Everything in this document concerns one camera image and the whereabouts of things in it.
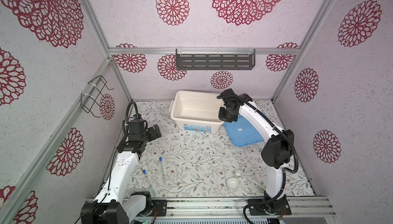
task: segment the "leaf pattern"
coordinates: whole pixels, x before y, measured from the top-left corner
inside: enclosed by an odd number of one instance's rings
[[[281,125],[270,101],[255,103],[274,123]],[[153,197],[263,196],[263,190],[251,180],[267,182],[268,166],[261,158],[264,142],[235,147],[223,126],[215,134],[179,130],[171,118],[170,104],[170,101],[137,102],[143,119],[149,126],[158,124],[162,137],[147,143],[131,174],[126,197],[141,190],[150,191]],[[236,169],[241,169],[244,176],[239,180],[240,187],[232,190],[226,180],[234,176]],[[296,174],[287,173],[285,193],[315,195],[301,165]]]

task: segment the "small white cup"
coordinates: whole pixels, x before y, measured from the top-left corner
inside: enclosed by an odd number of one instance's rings
[[[243,177],[243,171],[240,169],[235,170],[235,177],[236,178],[242,178]]]

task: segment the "black mounting plate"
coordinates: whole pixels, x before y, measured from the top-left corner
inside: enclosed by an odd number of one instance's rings
[[[157,216],[166,216],[167,214],[167,200],[151,200],[153,207],[157,209]],[[148,215],[149,217],[154,217],[156,214],[153,209],[152,212]]]
[[[262,202],[264,201],[264,198],[258,198],[258,199],[249,199],[247,200],[248,204],[253,204],[253,203],[258,203],[258,202]],[[266,214],[266,212],[263,210],[265,209],[263,207],[263,205],[256,205],[254,206],[254,208],[249,207],[248,208],[250,210],[250,214],[251,215],[268,215]],[[285,202],[283,203],[283,205],[281,205],[280,207],[275,208],[272,213],[276,213],[276,215],[291,215],[292,211],[289,207],[288,204],[288,200],[285,199]]]

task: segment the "storage box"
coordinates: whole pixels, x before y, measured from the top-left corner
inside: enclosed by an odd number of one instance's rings
[[[240,114],[237,116],[237,122],[225,122],[224,127],[235,146],[240,147],[263,141],[257,129]]]
[[[224,106],[220,94],[178,91],[169,111],[180,129],[216,133],[224,123],[219,120],[220,107]]]

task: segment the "wire rack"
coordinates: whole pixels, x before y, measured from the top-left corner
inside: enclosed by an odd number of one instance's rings
[[[97,86],[99,86],[100,83],[102,83],[103,86],[99,89],[99,88],[97,88]],[[96,118],[100,118],[100,116],[94,115],[94,113],[92,112],[91,109],[93,108],[94,104],[97,104],[98,106],[100,106],[100,105],[97,103],[97,99],[98,99],[98,97],[100,97],[100,95],[101,95],[101,96],[104,96],[104,95],[102,94],[102,90],[103,90],[104,88],[106,88],[106,89],[108,89],[108,90],[113,90],[113,89],[114,89],[114,88],[112,88],[112,89],[108,88],[108,86],[106,85],[106,83],[107,83],[106,79],[105,79],[102,75],[99,75],[99,76],[93,78],[90,82],[88,82],[88,84],[91,84],[91,85],[94,86],[94,89],[93,89],[89,94],[86,94],[86,93],[82,93],[82,94],[81,94],[81,108],[82,108],[86,113],[91,113],[91,114],[92,114],[94,117],[96,117]],[[98,91],[97,96],[96,96],[95,98],[91,95],[91,94],[93,93],[94,90],[97,90],[97,91]],[[88,103],[88,101],[89,101],[90,99],[93,101],[93,103],[91,104],[90,107],[88,107],[88,106],[86,106],[86,103]]]

